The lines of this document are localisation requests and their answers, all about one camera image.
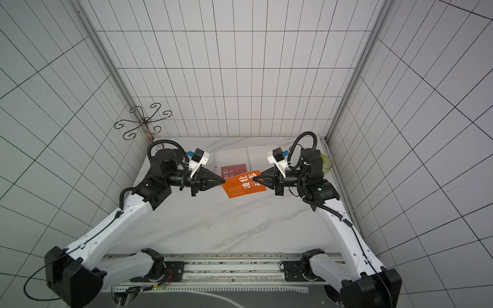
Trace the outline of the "red card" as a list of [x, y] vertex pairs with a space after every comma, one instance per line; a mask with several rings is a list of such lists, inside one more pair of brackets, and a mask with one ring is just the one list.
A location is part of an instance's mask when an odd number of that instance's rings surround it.
[[236, 165], [221, 167], [221, 176], [224, 179], [235, 177], [246, 172], [247, 172], [246, 164], [236, 164]]

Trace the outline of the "orange card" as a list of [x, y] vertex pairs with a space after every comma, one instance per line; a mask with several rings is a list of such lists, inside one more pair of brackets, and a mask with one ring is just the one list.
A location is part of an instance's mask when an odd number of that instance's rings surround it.
[[251, 171], [226, 178], [222, 187], [229, 198], [264, 192], [267, 188], [264, 185], [253, 181], [253, 178], [260, 174], [260, 171]]

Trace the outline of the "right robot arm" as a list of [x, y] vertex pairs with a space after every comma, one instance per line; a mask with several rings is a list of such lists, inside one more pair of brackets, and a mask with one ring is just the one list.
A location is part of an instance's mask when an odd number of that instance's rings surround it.
[[303, 149], [298, 168], [291, 166], [288, 151], [276, 148], [267, 155], [271, 168], [254, 177], [282, 196], [294, 187], [299, 198], [321, 215], [336, 241], [344, 264], [338, 264], [322, 249], [308, 250], [300, 259], [307, 281], [323, 280], [328, 297], [344, 307], [396, 307], [402, 286], [397, 270], [386, 269], [357, 231], [340, 195], [325, 177], [319, 150]]

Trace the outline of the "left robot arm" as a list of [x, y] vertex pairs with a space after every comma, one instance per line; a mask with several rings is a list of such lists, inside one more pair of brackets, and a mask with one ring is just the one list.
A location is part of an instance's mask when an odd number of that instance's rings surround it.
[[117, 261], [104, 261], [103, 257], [171, 195], [173, 186], [188, 187], [196, 196], [225, 182], [205, 168], [209, 154], [200, 149], [186, 153], [177, 145], [149, 153], [148, 159], [148, 173], [137, 186], [121, 192], [113, 213], [67, 247], [56, 246], [45, 255], [47, 286], [69, 307], [85, 307], [101, 291], [132, 278], [154, 284], [167, 281], [173, 273], [164, 256], [151, 248]]

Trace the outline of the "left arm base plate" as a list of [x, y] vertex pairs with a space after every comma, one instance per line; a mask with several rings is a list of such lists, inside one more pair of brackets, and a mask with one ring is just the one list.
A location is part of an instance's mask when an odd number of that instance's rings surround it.
[[159, 284], [181, 282], [185, 264], [182, 261], [163, 262], [162, 265], [157, 267], [157, 278], [155, 281]]

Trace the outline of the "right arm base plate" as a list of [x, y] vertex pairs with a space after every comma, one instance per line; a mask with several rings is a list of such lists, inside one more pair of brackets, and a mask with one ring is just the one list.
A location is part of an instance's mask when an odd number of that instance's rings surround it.
[[286, 282], [321, 282], [320, 277], [305, 274], [300, 261], [283, 261], [279, 266], [284, 273]]

